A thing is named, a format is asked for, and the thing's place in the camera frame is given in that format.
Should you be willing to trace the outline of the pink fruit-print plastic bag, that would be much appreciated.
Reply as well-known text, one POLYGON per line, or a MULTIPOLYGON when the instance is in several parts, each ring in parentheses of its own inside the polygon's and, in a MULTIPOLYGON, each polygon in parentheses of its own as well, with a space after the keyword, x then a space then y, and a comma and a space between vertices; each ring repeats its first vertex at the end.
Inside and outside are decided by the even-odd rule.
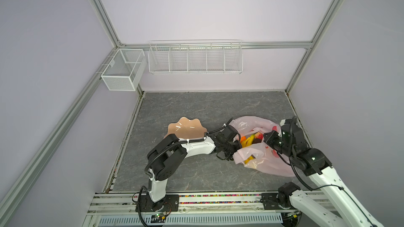
MULTIPOLYGON (((239 117, 230 122, 230 125, 238 131, 241 137, 245 136, 246 139, 257 132, 261 132, 263 135, 273 130, 280 132, 280 126, 275 122, 255 116, 239 117)), ((234 153, 233 159, 235 164, 242 164, 246 168, 255 169, 263 173, 282 177, 295 176, 289 166, 287 157, 278 155, 263 140, 262 142, 254 140, 249 147, 243 147, 242 144, 242 148, 234 153), (244 164, 244 161, 251 155, 256 158, 248 164, 244 164)))

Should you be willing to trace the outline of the tan scalloped fruit bowl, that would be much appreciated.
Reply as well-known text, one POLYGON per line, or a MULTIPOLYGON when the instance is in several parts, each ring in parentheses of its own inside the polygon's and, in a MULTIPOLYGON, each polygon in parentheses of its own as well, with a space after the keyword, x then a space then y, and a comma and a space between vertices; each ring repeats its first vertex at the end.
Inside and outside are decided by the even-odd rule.
POLYGON ((168 125, 166 138, 174 134, 179 139, 200 139, 203 138, 207 129, 202 126, 199 119, 188 119, 182 117, 178 122, 168 125))

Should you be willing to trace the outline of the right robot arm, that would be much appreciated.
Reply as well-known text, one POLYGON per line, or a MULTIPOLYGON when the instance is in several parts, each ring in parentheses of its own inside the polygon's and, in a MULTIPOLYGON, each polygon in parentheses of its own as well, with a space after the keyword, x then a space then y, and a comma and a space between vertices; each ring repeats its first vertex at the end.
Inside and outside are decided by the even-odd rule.
POLYGON ((279 130, 264 134, 263 142, 290 165, 305 188, 322 191, 337 213, 315 202, 293 182, 278 189, 275 202, 280 208, 295 209, 320 227, 382 226, 348 189, 325 154, 309 147, 303 130, 297 125, 297 117, 282 120, 279 130))

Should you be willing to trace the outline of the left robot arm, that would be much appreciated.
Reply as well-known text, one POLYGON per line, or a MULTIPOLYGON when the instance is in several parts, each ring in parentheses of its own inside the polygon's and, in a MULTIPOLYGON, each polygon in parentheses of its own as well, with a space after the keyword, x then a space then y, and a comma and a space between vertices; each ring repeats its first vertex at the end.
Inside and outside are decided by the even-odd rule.
POLYGON ((178 195, 167 195, 168 179, 189 157, 215 154, 220 160, 230 161, 241 149, 241 135, 229 122, 208 131, 199 119, 182 117, 168 126, 167 135, 147 154, 144 173, 148 186, 142 187, 136 201, 137 212, 163 209, 177 211, 178 195))

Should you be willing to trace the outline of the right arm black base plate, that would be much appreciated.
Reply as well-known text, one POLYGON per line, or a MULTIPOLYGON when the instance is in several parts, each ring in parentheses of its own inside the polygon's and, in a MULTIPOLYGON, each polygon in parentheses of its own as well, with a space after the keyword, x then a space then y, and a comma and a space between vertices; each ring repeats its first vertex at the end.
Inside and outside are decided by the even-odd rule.
POLYGON ((291 196, 291 193, 262 193, 259 202, 263 204, 265 210, 298 211, 291 204, 291 196))

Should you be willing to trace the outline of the yellow banana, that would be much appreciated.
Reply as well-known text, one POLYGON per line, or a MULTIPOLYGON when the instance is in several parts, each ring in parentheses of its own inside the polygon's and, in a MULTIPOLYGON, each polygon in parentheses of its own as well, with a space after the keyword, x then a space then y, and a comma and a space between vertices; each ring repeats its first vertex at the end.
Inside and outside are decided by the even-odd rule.
POLYGON ((256 157, 254 157, 253 155, 249 156, 245 161, 244 164, 248 164, 251 160, 254 160, 256 157))
POLYGON ((247 139, 244 141, 243 147, 249 147, 249 146, 251 146, 251 145, 253 144, 254 140, 255 140, 255 135, 251 135, 249 138, 247 138, 247 139))

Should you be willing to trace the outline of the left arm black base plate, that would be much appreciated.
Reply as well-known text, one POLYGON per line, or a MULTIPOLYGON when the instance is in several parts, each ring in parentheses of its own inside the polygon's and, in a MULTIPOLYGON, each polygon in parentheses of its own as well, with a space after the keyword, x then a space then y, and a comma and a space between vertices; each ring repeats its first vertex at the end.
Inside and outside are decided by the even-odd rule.
POLYGON ((154 202, 148 194, 142 194, 141 201, 136 205, 136 212, 177 212, 179 208, 179 195, 167 194, 162 200, 154 202))

